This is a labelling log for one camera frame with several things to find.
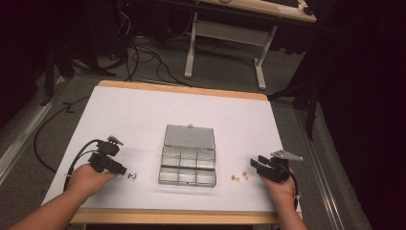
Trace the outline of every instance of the box lid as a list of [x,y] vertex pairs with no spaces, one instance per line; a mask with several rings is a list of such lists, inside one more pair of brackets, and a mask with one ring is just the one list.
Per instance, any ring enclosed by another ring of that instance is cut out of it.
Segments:
[[167,125],[165,146],[214,150],[214,131],[212,128]]

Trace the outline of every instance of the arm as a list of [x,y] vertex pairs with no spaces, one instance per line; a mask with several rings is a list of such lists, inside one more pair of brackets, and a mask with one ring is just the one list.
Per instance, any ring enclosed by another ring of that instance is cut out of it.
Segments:
[[282,230],[305,230],[307,229],[301,217],[296,213],[293,205],[295,184],[289,177],[282,184],[261,177],[268,187],[269,195],[275,204]]
[[113,173],[98,173],[88,164],[80,166],[72,174],[65,192],[17,222],[11,229],[66,228],[80,205],[116,176]]

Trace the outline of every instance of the white paper sheet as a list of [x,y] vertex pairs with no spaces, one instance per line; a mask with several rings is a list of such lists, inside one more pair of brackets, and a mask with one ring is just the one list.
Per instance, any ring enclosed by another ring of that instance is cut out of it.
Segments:
[[[160,185],[158,173],[167,125],[214,129],[214,188]],[[62,192],[64,175],[90,140],[114,135],[124,143],[114,159],[137,173],[119,176],[82,207],[148,210],[274,211],[250,158],[282,149],[269,102],[97,86],[44,202]],[[87,162],[83,156],[76,168]],[[242,176],[247,171],[249,179]],[[240,177],[234,181],[231,176]]]

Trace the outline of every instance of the desk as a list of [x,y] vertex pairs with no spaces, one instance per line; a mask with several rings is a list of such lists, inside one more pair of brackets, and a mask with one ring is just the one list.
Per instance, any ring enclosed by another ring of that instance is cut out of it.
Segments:
[[[230,3],[223,4],[218,0],[199,0],[196,4],[208,3],[215,4],[221,7],[235,8],[244,11],[265,13],[277,17],[285,17],[288,19],[315,22],[314,15],[306,15],[303,12],[305,1],[300,0],[300,7],[295,9],[274,3],[264,2],[260,0],[232,0]],[[223,40],[230,40],[250,45],[262,46],[262,52],[259,58],[254,59],[254,68],[256,70],[259,89],[265,90],[265,80],[263,78],[262,63],[266,57],[275,32],[278,29],[277,25],[272,26],[269,32],[261,32],[247,28],[224,25],[198,19],[198,13],[194,13],[192,24],[191,46],[188,51],[188,58],[185,68],[185,77],[192,77],[193,61],[194,61],[194,42],[197,35],[213,37]]]
[[[214,188],[158,184],[166,125],[188,123],[214,129]],[[61,193],[64,174],[81,147],[111,134],[124,143],[114,159],[127,167],[127,173],[137,173],[137,178],[129,181],[120,176],[109,182],[86,201],[73,223],[278,221],[266,188],[249,165],[250,157],[282,148],[272,108],[264,95],[102,81],[83,112],[44,202]],[[77,166],[86,160],[82,157]],[[232,174],[243,171],[249,173],[248,180],[231,179]]]

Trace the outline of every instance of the plastic compartment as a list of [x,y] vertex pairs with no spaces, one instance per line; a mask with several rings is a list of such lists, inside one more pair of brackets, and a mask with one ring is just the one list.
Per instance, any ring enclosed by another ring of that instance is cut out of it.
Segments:
[[214,187],[215,149],[211,128],[167,126],[159,183]]

